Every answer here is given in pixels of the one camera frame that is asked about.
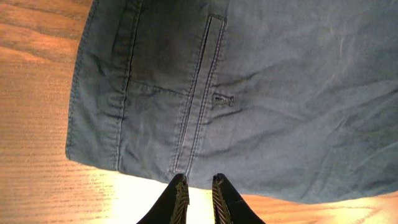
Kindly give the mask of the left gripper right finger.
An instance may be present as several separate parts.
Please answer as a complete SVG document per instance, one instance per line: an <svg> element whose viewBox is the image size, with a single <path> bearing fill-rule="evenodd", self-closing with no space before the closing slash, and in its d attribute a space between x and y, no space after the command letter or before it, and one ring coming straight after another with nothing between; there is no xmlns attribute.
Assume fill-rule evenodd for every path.
<svg viewBox="0 0 398 224"><path fill-rule="evenodd" d="M212 202L215 224L265 224L222 173L213 176Z"/></svg>

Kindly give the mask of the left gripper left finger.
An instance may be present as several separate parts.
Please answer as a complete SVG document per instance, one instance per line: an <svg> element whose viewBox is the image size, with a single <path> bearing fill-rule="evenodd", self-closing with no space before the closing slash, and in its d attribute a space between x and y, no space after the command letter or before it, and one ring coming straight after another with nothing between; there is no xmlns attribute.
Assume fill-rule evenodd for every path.
<svg viewBox="0 0 398 224"><path fill-rule="evenodd" d="M186 224L188 206L187 178L177 174L137 224Z"/></svg>

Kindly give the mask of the blue denim shorts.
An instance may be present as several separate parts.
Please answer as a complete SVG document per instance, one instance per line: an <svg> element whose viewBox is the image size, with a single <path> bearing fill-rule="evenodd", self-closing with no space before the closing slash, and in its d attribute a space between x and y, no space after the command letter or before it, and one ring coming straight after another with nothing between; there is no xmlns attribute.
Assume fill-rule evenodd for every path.
<svg viewBox="0 0 398 224"><path fill-rule="evenodd" d="M397 190L397 2L95 0L66 155L299 203Z"/></svg>

